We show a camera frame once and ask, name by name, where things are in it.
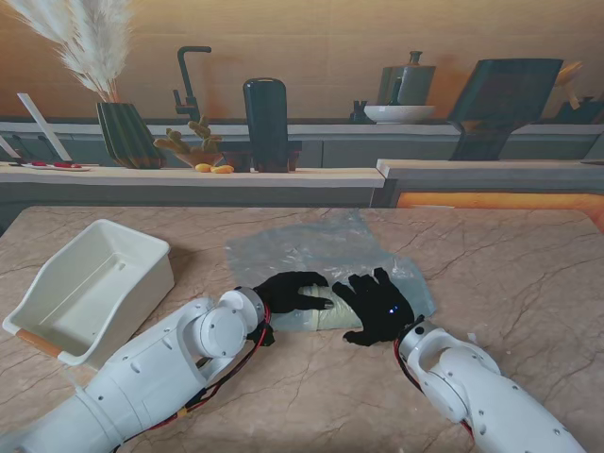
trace wall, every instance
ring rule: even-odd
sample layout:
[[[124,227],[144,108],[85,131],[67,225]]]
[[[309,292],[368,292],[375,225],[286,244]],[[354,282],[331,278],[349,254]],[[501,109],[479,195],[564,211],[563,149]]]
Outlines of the wall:
[[[445,116],[478,59],[582,60],[579,95],[604,90],[602,0],[139,0],[132,51],[118,80],[147,118],[177,117],[182,45],[193,89],[211,117],[244,117],[242,84],[282,79],[290,117],[345,117],[354,99],[374,101],[381,68],[410,50],[436,64],[428,102]],[[51,45],[0,7],[0,115],[24,115],[15,93],[29,92],[47,116],[95,116],[94,93],[80,87]],[[552,94],[548,114],[562,100]]]

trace clear plastic sheet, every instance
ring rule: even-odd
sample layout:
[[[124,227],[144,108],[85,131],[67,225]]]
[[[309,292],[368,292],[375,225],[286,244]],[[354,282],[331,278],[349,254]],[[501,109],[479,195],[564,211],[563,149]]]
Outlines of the clear plastic sheet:
[[[383,250],[357,210],[229,241],[226,255],[237,284],[252,288],[279,272],[316,271],[333,285],[336,281],[347,284],[353,274],[372,274],[383,267],[409,300],[415,316],[429,316],[435,310],[419,269],[410,259]],[[334,301],[334,308],[275,314],[271,323],[275,330],[361,326],[354,312],[329,288],[304,288],[301,293],[327,297]]]

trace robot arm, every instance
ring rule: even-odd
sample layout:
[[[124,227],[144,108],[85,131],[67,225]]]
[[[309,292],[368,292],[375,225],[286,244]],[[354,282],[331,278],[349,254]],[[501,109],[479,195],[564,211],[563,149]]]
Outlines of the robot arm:
[[[85,389],[15,436],[7,451],[110,452],[203,393],[264,319],[264,304],[246,288],[225,293],[215,307],[208,298],[189,302],[115,352]],[[209,360],[198,368],[202,358]]]
[[[568,429],[502,376],[475,344],[461,342],[423,318],[403,335],[394,344],[403,371],[413,371],[414,383],[444,417],[472,428],[482,451],[585,452]],[[427,363],[433,365],[426,370]]]

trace black kitchen faucet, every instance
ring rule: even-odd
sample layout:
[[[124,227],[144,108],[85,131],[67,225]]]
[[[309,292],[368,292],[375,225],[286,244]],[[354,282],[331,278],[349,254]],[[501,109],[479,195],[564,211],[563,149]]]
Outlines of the black kitchen faucet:
[[[209,54],[211,47],[206,45],[185,45],[178,49],[178,64],[180,65],[180,72],[182,73],[182,80],[185,83],[185,92],[187,97],[185,98],[186,104],[180,102],[180,94],[178,90],[174,90],[174,98],[176,100],[176,113],[182,115],[187,114],[191,121],[198,122],[201,119],[199,113],[199,106],[197,105],[197,98],[193,96],[193,88],[191,87],[191,81],[189,79],[189,71],[187,71],[187,63],[185,62],[185,54],[187,52],[205,52]]]

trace pampas grass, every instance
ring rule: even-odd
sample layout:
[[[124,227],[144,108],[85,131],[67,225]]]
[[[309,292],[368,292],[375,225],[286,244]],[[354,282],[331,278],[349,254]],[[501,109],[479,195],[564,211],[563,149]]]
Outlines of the pampas grass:
[[[7,0],[36,33],[58,45],[59,56],[86,88],[119,102],[115,79],[124,69],[130,0]]]

